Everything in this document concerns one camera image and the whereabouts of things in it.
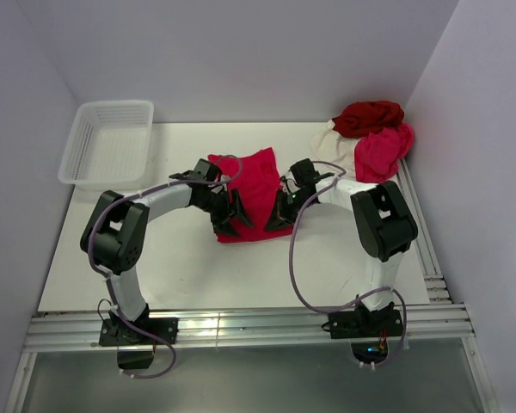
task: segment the white table surface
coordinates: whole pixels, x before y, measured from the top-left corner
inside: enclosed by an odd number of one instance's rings
[[[209,153],[243,157],[272,146],[279,171],[310,157],[310,138],[324,123],[158,124],[153,126],[150,183],[192,169]],[[39,311],[91,311],[108,296],[78,243],[99,194],[75,189]],[[242,309],[301,306],[288,275],[289,237],[221,244],[207,213],[190,207],[153,221],[138,263],[142,294],[152,309]],[[297,280],[313,305],[340,305],[363,282],[366,253],[352,213],[311,207],[298,232]],[[429,304],[415,245],[404,256],[396,288],[408,304]]]

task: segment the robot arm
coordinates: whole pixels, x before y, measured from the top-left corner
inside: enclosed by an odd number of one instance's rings
[[[285,180],[285,188],[276,195],[265,231],[293,225],[303,204],[334,180],[333,174],[320,175],[309,159],[295,163],[291,173],[295,188],[289,190]],[[103,329],[104,335],[114,337],[109,345],[148,343],[145,341],[147,338],[134,335],[125,325],[119,317],[119,309],[130,323],[142,330],[161,337],[175,330],[175,327],[159,325],[161,319],[149,318],[149,306],[138,284],[135,266],[143,250],[146,227],[153,219],[175,209],[195,206],[210,213],[212,228],[217,234],[237,236],[230,223],[234,218],[245,225],[252,225],[236,190],[228,191],[224,186],[206,184],[219,182],[220,176],[221,170],[217,165],[201,159],[194,170],[171,176],[181,181],[176,185],[137,200],[126,200],[107,213],[95,235],[92,254],[97,265],[108,269],[107,289],[116,304],[109,312],[110,324]],[[123,195],[113,191],[101,195],[81,238],[80,246],[84,252],[89,252],[89,237],[95,223],[106,208],[122,198]],[[353,211],[360,242],[368,254],[367,281],[362,292],[377,287],[393,287],[402,255],[418,234],[397,185],[394,182],[373,185],[340,179],[333,189],[320,193],[314,202],[332,203]],[[372,331],[373,325],[386,325],[388,317],[395,311],[391,291],[363,299],[356,310],[350,312],[357,313],[357,317],[364,320],[359,321],[359,325],[367,326],[364,335]]]
[[[321,180],[317,191],[333,178]],[[353,211],[359,240],[367,253],[365,283],[359,295],[379,287],[393,287],[403,254],[418,236],[415,220],[402,193],[394,182],[370,184],[341,179],[336,186],[319,195],[319,202]],[[369,311],[381,310],[392,302],[391,291],[363,299]]]
[[[144,323],[149,307],[139,289],[136,263],[144,246],[147,225],[175,209],[195,206],[210,213],[216,233],[237,236],[230,224],[237,218],[251,226],[236,189],[211,187],[199,182],[217,182],[221,170],[217,165],[199,160],[194,170],[171,176],[187,184],[166,187],[135,201],[121,203],[111,210],[94,240],[93,256],[98,265],[109,270],[107,289],[128,321]],[[103,193],[98,200],[81,238],[80,246],[88,253],[89,236],[104,210],[124,198],[113,191]]]
[[[418,229],[407,203],[394,182],[382,184],[361,183],[339,179],[331,186],[333,174],[321,176],[309,159],[295,163],[291,177],[285,179],[285,187],[277,194],[276,207],[267,223],[273,231],[294,224],[298,211],[313,194],[320,193],[317,202],[334,204],[353,211],[359,240],[367,253],[365,283],[360,294],[379,287],[393,287],[403,254],[416,239]],[[294,181],[296,188],[289,188]],[[392,306],[392,292],[374,294],[362,303],[369,312]]]

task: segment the red towel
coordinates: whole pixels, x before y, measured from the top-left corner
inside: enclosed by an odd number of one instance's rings
[[[368,183],[386,182],[397,173],[397,161],[407,155],[414,138],[413,129],[406,124],[386,127],[381,133],[369,133],[353,152],[355,179]]]
[[[216,163],[221,156],[209,155],[208,160]],[[243,172],[232,183],[228,183],[228,189],[238,189],[243,206],[250,218],[253,228],[232,219],[231,224],[238,232],[239,237],[229,235],[217,235],[220,243],[244,243],[247,241],[260,241],[262,239],[283,237],[290,235],[292,228],[280,231],[264,232],[264,226],[269,220],[275,202],[275,194],[280,187],[280,176],[275,163],[275,155],[272,148],[263,149],[249,157],[242,157]],[[235,159],[226,158],[218,164],[222,173],[234,176],[238,171],[238,163]]]
[[[333,129],[344,138],[361,138],[385,127],[400,126],[403,116],[402,108],[394,102],[355,102],[333,119]]]

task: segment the black mounting bracket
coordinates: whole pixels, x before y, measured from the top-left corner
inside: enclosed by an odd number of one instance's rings
[[[194,170],[188,170],[183,174],[174,174],[170,178],[185,181],[215,182],[219,180],[221,175],[222,170],[217,165],[205,159],[200,159]],[[193,190],[189,205],[210,213],[214,233],[238,237],[239,234],[230,223],[234,218],[246,226],[252,227],[250,218],[241,201],[239,191],[236,189],[231,191],[228,191],[226,188],[215,190],[214,188],[194,183],[189,183],[188,186]]]
[[[113,312],[109,312],[109,319],[101,325],[100,347],[129,347],[129,346],[150,346],[155,341],[147,336],[143,336],[129,328]],[[149,306],[144,313],[133,321],[136,327],[147,331],[154,336],[161,337],[170,344],[175,344],[178,334],[178,318],[160,317],[149,318]],[[139,350],[120,350],[117,353],[117,364],[122,370],[138,370],[148,368],[154,359],[153,351]]]
[[[288,194],[282,189],[277,190],[273,210],[264,231],[277,231],[294,225],[302,205],[317,192],[316,184],[322,179],[334,175],[331,172],[320,175],[309,159],[296,162],[291,166],[290,171],[298,191]]]
[[[398,337],[403,334],[400,312],[390,303],[382,310],[369,311],[359,304],[353,311],[331,312],[322,326],[332,339],[375,338],[381,334]]]

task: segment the purple cable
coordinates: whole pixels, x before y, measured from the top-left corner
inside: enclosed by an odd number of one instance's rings
[[[97,264],[95,263],[95,260],[94,260],[95,235],[97,234],[98,230],[103,225],[103,222],[105,221],[105,218],[107,217],[107,215],[114,208],[116,208],[118,205],[120,205],[120,204],[122,204],[124,202],[128,202],[130,200],[137,200],[137,199],[142,198],[144,196],[154,194],[156,192],[162,191],[163,189],[166,189],[166,188],[169,188],[169,187],[174,187],[176,185],[182,185],[182,184],[189,184],[189,183],[191,183],[191,184],[197,184],[197,185],[219,186],[219,185],[225,185],[227,183],[235,181],[241,175],[241,173],[243,172],[243,163],[241,162],[241,159],[239,159],[238,157],[236,157],[234,155],[225,155],[224,157],[221,157],[218,160],[218,163],[221,163],[226,158],[235,159],[237,161],[237,163],[238,163],[238,166],[239,166],[239,169],[238,169],[237,173],[232,178],[226,179],[225,181],[217,181],[217,182],[195,181],[195,180],[186,180],[186,181],[185,180],[180,180],[180,181],[168,182],[168,183],[164,183],[162,185],[157,185],[156,187],[153,187],[153,188],[146,189],[141,194],[133,194],[133,195],[126,196],[124,198],[116,200],[115,202],[113,202],[111,205],[109,205],[107,208],[105,208],[103,210],[101,215],[95,221],[95,224],[94,224],[94,226],[92,228],[92,231],[89,234],[89,241],[88,241],[89,265],[90,265],[90,267],[92,267],[92,269],[94,271],[96,271],[96,273],[101,274],[101,275],[103,275],[103,277],[105,277],[106,282],[107,282],[107,289],[109,291],[109,295],[111,296],[111,300],[113,301],[113,305],[117,306],[116,311],[117,311],[117,314],[118,314],[119,318],[122,320],[122,322],[129,329],[131,329],[131,330],[141,334],[142,336],[149,337],[151,340],[154,340],[156,342],[159,342],[159,343],[163,344],[164,346],[166,346],[172,352],[172,361],[162,371],[160,371],[158,373],[154,373],[154,374],[135,374],[135,373],[130,373],[130,372],[123,371],[122,373],[125,374],[126,376],[129,376],[129,377],[134,378],[134,379],[155,379],[157,377],[161,377],[164,374],[168,373],[170,370],[172,370],[172,368],[174,367],[177,355],[176,355],[174,347],[169,342],[167,342],[166,340],[162,339],[159,336],[151,334],[150,332],[147,332],[145,330],[141,330],[139,327],[136,327],[134,324],[132,324],[130,321],[128,321],[128,319],[126,318],[126,315],[122,312],[122,310],[119,307],[119,302],[118,302],[117,297],[116,297],[116,295],[114,293],[113,286],[112,286],[112,284],[110,282],[111,281],[110,280],[110,276],[109,276],[110,274],[107,271],[104,271],[101,268],[99,268],[97,266]]]
[[[403,332],[402,332],[402,336],[400,337],[400,340],[396,346],[396,349],[393,352],[391,352],[388,355],[388,357],[386,357],[386,359],[384,359],[383,361],[381,361],[378,364],[375,364],[376,367],[383,366],[388,361],[390,361],[394,357],[396,357],[402,351],[403,345],[405,342],[405,336],[407,334],[407,308],[405,305],[405,301],[403,300],[403,296],[395,288],[391,288],[391,287],[375,288],[374,290],[371,290],[363,295],[360,295],[356,299],[353,299],[352,301],[350,301],[344,305],[339,305],[337,307],[333,307],[333,308],[329,308],[329,309],[323,309],[323,308],[319,308],[319,307],[315,307],[315,306],[311,305],[308,301],[306,301],[306,299],[304,298],[304,296],[298,289],[298,284],[296,282],[296,275],[294,274],[294,244],[296,243],[296,234],[298,232],[298,228],[300,227],[300,221],[302,221],[302,217],[304,216],[304,211],[306,210],[307,207],[309,207],[311,205],[311,203],[314,200],[319,198],[319,196],[321,194],[324,194],[325,192],[334,188],[336,186],[336,183],[346,174],[346,170],[344,168],[342,168],[341,166],[336,165],[334,163],[325,162],[325,161],[314,161],[313,163],[320,163],[323,165],[328,165],[329,167],[338,169],[341,173],[338,174],[337,176],[335,176],[335,179],[333,180],[333,182],[330,185],[328,185],[326,188],[323,188],[323,189],[317,191],[310,198],[308,198],[306,200],[306,202],[300,208],[300,211],[298,212],[298,216],[294,222],[294,227],[292,229],[291,242],[289,244],[289,275],[291,276],[292,289],[296,293],[300,302],[306,308],[308,308],[309,310],[312,310],[314,312],[318,312],[320,314],[329,314],[330,312],[343,311],[343,310],[346,310],[347,308],[357,305],[358,303],[361,302],[361,300],[366,299],[367,297],[371,297],[372,295],[374,295],[376,293],[380,293],[382,291],[392,291],[402,302]]]

